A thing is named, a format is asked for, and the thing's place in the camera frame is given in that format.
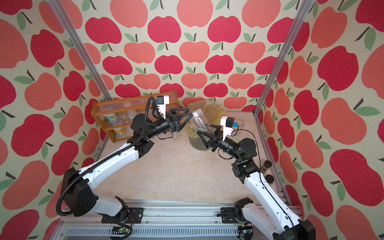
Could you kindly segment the ribbed glass jar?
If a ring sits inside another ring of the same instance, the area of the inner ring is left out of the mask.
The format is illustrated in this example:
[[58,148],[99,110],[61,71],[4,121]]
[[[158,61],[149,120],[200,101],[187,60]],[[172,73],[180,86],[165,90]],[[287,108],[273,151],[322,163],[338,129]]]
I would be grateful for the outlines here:
[[241,118],[235,118],[235,123],[237,124],[237,129],[242,129],[245,126],[245,121]]

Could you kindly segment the short clear plastic jar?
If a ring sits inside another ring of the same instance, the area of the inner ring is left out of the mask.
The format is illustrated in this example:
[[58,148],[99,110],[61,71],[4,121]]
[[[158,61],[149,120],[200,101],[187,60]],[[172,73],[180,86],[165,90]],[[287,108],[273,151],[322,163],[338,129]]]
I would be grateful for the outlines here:
[[194,110],[192,114],[193,117],[189,121],[189,124],[191,124],[192,128],[196,132],[201,131],[212,135],[215,133],[215,129],[211,127],[208,119],[201,109]]

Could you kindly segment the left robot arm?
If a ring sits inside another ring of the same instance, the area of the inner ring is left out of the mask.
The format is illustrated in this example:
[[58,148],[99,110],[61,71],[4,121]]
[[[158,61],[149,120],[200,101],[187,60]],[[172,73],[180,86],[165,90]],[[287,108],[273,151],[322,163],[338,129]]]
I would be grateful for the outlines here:
[[135,116],[131,125],[134,135],[118,150],[80,170],[70,168],[65,172],[56,204],[59,216],[96,213],[117,222],[129,217],[129,207],[121,198],[104,198],[96,195],[94,189],[116,171],[148,153],[154,145],[152,138],[168,131],[179,132],[193,118],[188,108],[171,109],[165,118],[154,122],[148,115],[145,112]]

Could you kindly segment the green jar lid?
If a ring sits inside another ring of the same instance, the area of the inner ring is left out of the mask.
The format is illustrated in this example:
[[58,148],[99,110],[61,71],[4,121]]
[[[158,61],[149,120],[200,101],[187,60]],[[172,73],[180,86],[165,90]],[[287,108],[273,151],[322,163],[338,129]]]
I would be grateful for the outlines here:
[[239,143],[241,140],[240,139],[238,139],[238,138],[232,138],[232,140],[237,144],[237,143]]

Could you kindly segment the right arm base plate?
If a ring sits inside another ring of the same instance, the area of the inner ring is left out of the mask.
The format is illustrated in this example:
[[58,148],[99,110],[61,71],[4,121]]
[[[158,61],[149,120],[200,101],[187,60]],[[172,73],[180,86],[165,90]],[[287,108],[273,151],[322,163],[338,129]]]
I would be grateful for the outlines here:
[[247,220],[243,216],[242,210],[239,207],[221,208],[217,217],[222,219],[223,224],[247,224]]

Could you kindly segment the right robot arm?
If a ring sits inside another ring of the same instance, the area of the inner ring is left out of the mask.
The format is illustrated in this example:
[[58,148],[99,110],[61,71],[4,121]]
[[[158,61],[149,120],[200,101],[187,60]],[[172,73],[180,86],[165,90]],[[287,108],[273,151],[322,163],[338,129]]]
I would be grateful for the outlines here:
[[255,140],[244,138],[236,143],[229,137],[224,137],[220,126],[216,128],[214,134],[198,131],[198,136],[207,148],[212,151],[221,149],[234,158],[232,170],[235,177],[256,196],[264,208],[261,212],[252,201],[242,199],[237,201],[238,215],[253,224],[269,240],[316,239],[314,225],[309,220],[301,220],[281,200],[254,162],[254,157],[259,154]]

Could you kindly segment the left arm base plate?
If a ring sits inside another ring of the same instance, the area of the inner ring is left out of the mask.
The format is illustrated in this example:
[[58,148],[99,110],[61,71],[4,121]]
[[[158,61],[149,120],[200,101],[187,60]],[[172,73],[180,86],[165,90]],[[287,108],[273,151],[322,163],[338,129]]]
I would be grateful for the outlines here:
[[103,224],[114,224],[114,220],[123,224],[140,224],[144,215],[144,208],[123,208],[115,217],[103,216]]

